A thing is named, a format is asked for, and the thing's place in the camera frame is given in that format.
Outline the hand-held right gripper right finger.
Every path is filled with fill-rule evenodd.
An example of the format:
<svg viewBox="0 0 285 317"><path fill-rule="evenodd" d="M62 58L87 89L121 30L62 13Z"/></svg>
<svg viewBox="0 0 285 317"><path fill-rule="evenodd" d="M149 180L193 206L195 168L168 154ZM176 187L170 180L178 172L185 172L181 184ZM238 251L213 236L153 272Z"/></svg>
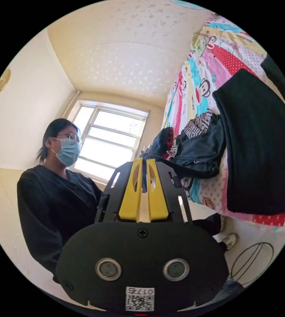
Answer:
<svg viewBox="0 0 285 317"><path fill-rule="evenodd" d="M150 221L164 221L169 212L162 189L160 175L154 159L146 160L147 196Z"/></svg>

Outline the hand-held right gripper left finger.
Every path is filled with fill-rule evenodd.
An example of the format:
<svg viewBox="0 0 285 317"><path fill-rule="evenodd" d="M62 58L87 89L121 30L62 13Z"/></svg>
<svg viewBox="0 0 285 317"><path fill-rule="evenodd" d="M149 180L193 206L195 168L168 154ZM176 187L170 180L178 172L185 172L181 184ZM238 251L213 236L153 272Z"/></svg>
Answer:
<svg viewBox="0 0 285 317"><path fill-rule="evenodd" d="M140 216L143 159L136 158L132 162L123 201L119 210L122 221L138 221Z"/></svg>

